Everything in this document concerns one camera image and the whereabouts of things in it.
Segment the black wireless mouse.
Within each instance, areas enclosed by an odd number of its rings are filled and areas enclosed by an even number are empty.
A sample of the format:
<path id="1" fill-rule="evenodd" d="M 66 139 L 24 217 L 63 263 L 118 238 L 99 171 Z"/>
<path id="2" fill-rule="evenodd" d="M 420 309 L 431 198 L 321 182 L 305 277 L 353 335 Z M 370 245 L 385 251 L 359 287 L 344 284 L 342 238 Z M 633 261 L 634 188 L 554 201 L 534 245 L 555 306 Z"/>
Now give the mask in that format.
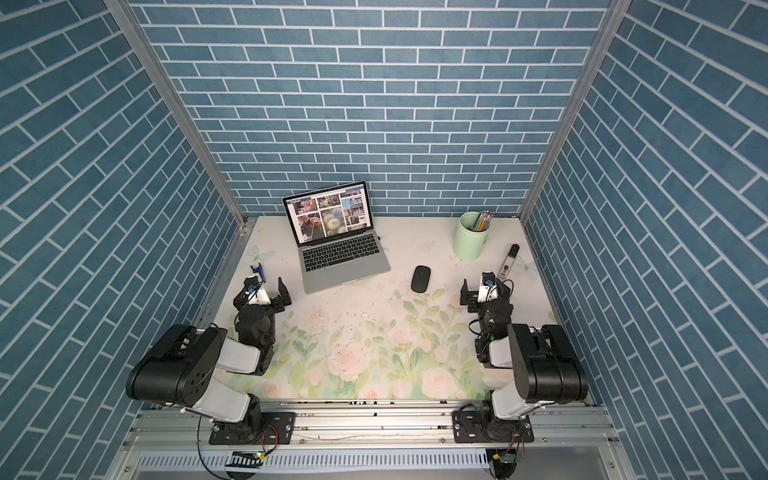
<path id="1" fill-rule="evenodd" d="M 410 288 L 415 293 L 425 293 L 429 286 L 431 269 L 425 265 L 415 267 Z"/>

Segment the silver laptop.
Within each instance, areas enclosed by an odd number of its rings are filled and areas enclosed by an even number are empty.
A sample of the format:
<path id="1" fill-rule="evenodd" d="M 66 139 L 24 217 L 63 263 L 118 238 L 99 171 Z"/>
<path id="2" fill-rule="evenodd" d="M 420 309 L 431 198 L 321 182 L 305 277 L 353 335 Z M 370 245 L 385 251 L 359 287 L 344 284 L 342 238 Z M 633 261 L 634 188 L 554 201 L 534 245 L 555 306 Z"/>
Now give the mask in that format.
<path id="1" fill-rule="evenodd" d="M 285 197 L 307 294 L 386 273 L 364 181 Z"/>

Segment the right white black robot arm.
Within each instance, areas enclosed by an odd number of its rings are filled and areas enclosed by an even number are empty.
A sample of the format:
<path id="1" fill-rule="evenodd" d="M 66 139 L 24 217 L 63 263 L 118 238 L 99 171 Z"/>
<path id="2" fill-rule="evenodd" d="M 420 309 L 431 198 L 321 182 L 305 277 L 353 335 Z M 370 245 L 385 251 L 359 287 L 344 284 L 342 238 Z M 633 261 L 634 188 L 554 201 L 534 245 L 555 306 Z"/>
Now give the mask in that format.
<path id="1" fill-rule="evenodd" d="M 480 285 L 460 291 L 460 304 L 477 318 L 470 322 L 478 361 L 489 370 L 510 371 L 513 381 L 495 388 L 478 404 L 452 414 L 458 443 L 504 443 L 523 446 L 534 440 L 529 415 L 554 404 L 580 402 L 588 382 L 562 326 L 531 327 L 514 323 L 512 282 L 490 272 Z"/>

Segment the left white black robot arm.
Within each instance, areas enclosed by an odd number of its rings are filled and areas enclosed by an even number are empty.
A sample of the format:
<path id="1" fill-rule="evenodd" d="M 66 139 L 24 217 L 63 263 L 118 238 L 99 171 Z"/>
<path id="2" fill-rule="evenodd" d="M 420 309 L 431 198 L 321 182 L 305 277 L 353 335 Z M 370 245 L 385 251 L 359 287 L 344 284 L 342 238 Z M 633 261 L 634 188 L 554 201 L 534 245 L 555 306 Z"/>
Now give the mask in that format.
<path id="1" fill-rule="evenodd" d="M 288 445 L 296 415 L 263 412 L 260 399 L 214 378 L 218 371 L 262 376 L 274 356 L 275 316 L 292 304 L 285 284 L 270 295 L 259 274 L 244 280 L 233 299 L 235 331 L 215 324 L 198 329 L 174 324 L 133 368 L 126 395 L 159 405 L 187 409 L 213 422 L 212 445 L 250 445 L 259 441 Z"/>

